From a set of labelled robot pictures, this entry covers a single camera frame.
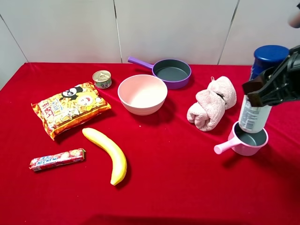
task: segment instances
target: bowl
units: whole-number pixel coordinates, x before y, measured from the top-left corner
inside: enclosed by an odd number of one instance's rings
[[[166,84],[152,75],[134,75],[118,87],[118,96],[124,107],[135,115],[150,115],[163,105],[167,97]]]

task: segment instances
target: pink measuring cup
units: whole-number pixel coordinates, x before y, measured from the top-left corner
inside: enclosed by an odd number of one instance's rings
[[[221,154],[227,149],[232,148],[236,153],[243,156],[251,156],[258,152],[258,150],[268,143],[269,136],[265,129],[258,133],[247,133],[243,131],[238,122],[232,127],[228,136],[228,141],[218,144],[214,147],[217,154]]]

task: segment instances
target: white wall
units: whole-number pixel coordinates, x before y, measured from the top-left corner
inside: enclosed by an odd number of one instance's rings
[[[0,0],[31,62],[120,62],[113,0]]]
[[[262,45],[300,45],[300,29],[288,25],[300,0],[240,0],[220,64],[253,64]]]
[[[123,62],[217,64],[237,0],[115,0]]]
[[[25,62],[24,55],[0,17],[0,90]]]

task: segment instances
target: towel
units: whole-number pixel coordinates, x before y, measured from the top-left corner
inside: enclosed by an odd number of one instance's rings
[[[187,120],[201,131],[210,131],[222,119],[225,110],[236,103],[236,92],[231,81],[222,76],[211,82],[206,90],[196,94],[197,102],[187,112]]]

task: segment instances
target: can lid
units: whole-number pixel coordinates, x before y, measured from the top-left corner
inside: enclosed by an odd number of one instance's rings
[[[282,62],[289,54],[289,49],[280,45],[265,45],[259,47],[254,52],[254,57],[258,60],[279,63]]]
[[[107,70],[100,70],[93,74],[93,81],[105,82],[111,78],[111,73]]]

